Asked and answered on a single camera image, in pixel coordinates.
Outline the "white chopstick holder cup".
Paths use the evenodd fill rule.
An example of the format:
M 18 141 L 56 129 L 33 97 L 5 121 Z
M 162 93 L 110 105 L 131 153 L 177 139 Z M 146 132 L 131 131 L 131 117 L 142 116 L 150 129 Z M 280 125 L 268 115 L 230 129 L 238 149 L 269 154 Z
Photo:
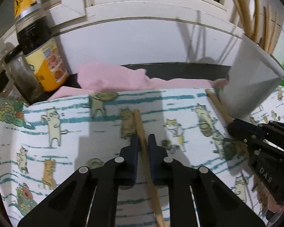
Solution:
M 246 35 L 220 90 L 221 104 L 228 114 L 244 118 L 256 109 L 284 80 L 284 69 Z

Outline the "cat pattern cloth mat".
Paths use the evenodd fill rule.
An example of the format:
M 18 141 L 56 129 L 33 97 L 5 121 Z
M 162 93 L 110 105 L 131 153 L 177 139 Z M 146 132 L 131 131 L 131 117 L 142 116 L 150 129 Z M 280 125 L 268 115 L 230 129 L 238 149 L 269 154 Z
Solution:
M 83 95 L 26 107 L 0 98 L 0 193 L 12 226 L 80 166 L 97 168 L 130 142 L 133 111 L 147 134 L 186 166 L 206 166 L 260 217 L 247 153 L 205 90 L 167 89 Z

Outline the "pink cloth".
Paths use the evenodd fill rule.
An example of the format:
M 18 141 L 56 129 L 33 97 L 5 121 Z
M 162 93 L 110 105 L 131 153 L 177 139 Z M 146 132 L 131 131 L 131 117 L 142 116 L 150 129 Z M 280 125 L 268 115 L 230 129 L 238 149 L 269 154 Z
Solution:
M 118 66 L 86 63 L 51 99 L 99 92 L 176 88 L 220 88 L 230 67 L 200 63 L 154 63 Z

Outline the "glass spice jar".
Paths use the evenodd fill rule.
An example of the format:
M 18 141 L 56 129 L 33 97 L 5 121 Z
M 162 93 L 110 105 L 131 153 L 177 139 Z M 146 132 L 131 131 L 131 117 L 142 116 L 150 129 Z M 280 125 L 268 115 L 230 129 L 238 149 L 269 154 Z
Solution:
M 25 100 L 30 104 L 47 100 L 47 95 L 22 53 L 5 57 L 6 70 Z

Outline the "small dark cap bottle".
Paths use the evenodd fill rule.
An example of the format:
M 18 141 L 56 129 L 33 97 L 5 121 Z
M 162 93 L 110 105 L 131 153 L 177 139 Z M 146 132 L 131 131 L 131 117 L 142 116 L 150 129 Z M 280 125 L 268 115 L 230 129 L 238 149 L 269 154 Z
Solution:
M 0 73 L 0 96 L 4 98 L 14 95 L 15 86 L 5 72 Z

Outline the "soy sauce bottle yellow label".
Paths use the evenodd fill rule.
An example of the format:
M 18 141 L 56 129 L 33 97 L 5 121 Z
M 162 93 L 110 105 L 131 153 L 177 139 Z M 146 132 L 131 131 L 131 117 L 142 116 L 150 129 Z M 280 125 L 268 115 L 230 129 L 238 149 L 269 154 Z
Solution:
M 41 0 L 14 0 L 14 18 L 18 43 L 34 76 L 44 91 L 57 90 L 69 74 Z

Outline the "white window frame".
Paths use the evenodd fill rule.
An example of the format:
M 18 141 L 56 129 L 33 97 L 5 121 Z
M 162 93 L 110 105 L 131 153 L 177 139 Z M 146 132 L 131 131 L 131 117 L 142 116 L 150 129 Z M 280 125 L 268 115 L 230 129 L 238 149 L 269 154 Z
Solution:
M 43 5 L 50 27 L 62 34 L 76 28 L 126 19 L 161 19 L 208 27 L 235 37 L 230 7 L 213 0 L 50 0 Z

